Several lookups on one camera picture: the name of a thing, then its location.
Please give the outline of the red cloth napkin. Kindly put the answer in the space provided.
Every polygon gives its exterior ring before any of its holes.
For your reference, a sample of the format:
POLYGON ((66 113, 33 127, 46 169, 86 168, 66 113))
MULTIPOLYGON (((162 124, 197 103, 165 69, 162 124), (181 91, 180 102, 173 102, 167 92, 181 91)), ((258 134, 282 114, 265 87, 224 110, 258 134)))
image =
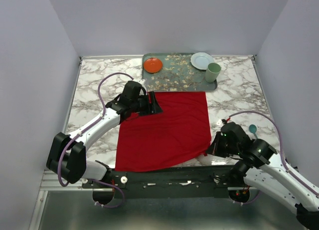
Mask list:
POLYGON ((211 143, 205 92, 157 92, 162 113, 120 124, 116 171, 148 172, 203 154, 211 143))

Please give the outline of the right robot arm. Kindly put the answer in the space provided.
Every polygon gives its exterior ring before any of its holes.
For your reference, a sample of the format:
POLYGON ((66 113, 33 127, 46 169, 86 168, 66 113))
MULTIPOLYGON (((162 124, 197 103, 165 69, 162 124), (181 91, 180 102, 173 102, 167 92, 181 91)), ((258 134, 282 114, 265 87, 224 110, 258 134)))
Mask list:
POLYGON ((319 188, 307 180, 269 143, 251 139, 242 127, 226 123, 215 135, 207 154, 226 158, 239 156, 222 183, 243 183, 274 198, 296 214, 305 228, 319 228, 319 188))

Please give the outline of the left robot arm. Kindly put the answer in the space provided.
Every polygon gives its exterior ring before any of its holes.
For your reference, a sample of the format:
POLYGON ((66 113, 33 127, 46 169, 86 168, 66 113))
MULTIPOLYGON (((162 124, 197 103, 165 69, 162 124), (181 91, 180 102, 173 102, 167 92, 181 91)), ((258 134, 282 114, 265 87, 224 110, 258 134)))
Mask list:
POLYGON ((148 116, 162 113, 155 93, 147 92, 140 82, 128 81, 123 92, 103 104, 101 113, 70 134, 58 133, 50 148, 46 166, 58 175, 62 186, 73 184, 81 178, 93 179, 104 188, 111 180, 108 167, 87 161, 86 152, 109 130, 120 125, 133 113, 148 116))

